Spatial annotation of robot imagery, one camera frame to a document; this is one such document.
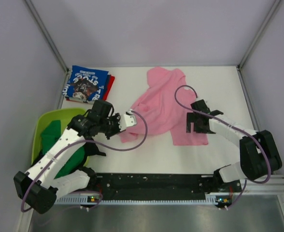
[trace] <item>pink cloth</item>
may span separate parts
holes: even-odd
[[[186,113],[174,99],[177,87],[186,85],[185,75],[179,69],[172,71],[155,67],[147,72],[148,90],[139,97],[131,109],[146,120],[148,134],[157,135],[171,132],[174,145],[207,145],[206,134],[186,133]],[[187,107],[196,100],[190,89],[180,89],[177,93],[180,103]],[[138,134],[145,134],[143,121],[137,116],[137,125],[119,134],[123,143],[136,140]]]

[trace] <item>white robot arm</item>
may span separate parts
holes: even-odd
[[[127,127],[137,124],[136,118],[130,111],[124,115],[111,115],[113,106],[102,100],[94,102],[93,108],[87,115],[77,115],[68,124],[59,140],[54,146],[25,173],[18,172],[14,177],[14,184],[18,196],[23,199],[26,190],[31,182],[40,175],[40,172],[52,161],[52,163],[39,176],[36,183],[31,187],[27,196],[26,203],[39,213],[49,210],[55,200],[78,189],[84,189],[89,185],[95,172],[90,168],[82,168],[72,174],[55,179],[60,169],[66,164],[69,158],[77,149],[82,147],[85,142],[73,145],[65,149],[57,157],[56,155],[70,144],[78,141],[87,140],[99,132],[106,135],[107,139],[111,136],[124,131]]]
[[[187,113],[187,132],[191,130],[191,123],[194,123],[195,132],[219,134],[240,149],[239,162],[214,171],[216,185],[246,178],[255,181],[269,171],[282,167],[275,141],[269,131],[245,128],[218,110],[210,111],[204,100],[192,103],[191,108],[194,112]]]

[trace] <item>white tabletop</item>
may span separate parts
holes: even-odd
[[[115,112],[123,114],[148,88],[146,72],[151,67],[97,68],[115,76],[108,100]],[[207,101],[210,110],[220,110],[231,119],[253,128],[236,67],[165,67],[181,69],[186,82]],[[64,100],[62,108],[91,108],[90,104]],[[118,135],[96,141],[116,148],[129,148],[142,139],[121,143]],[[214,170],[240,160],[239,149],[219,135],[208,135],[209,144],[174,146],[170,132],[149,136],[145,143],[129,152],[117,152],[99,146],[106,157],[92,156],[88,166],[98,173],[212,174]]]

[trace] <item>green fabric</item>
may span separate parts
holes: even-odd
[[[41,133],[41,144],[42,144],[42,153],[45,155],[52,146],[57,142],[61,136],[61,124],[60,120],[55,120],[44,129]],[[85,151],[83,147],[80,147],[67,163],[60,169],[57,173],[56,178],[70,174],[70,172],[77,167],[84,159]]]

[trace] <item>green basket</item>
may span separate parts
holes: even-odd
[[[68,109],[59,109],[54,110],[48,113],[45,113],[38,119],[38,123],[35,130],[34,141],[32,144],[32,154],[31,154],[31,163],[39,156],[39,152],[42,150],[41,144],[41,133],[44,129],[50,125],[54,120],[60,120],[61,133],[65,130],[69,122],[74,116],[83,115],[86,112],[83,108],[68,108]]]

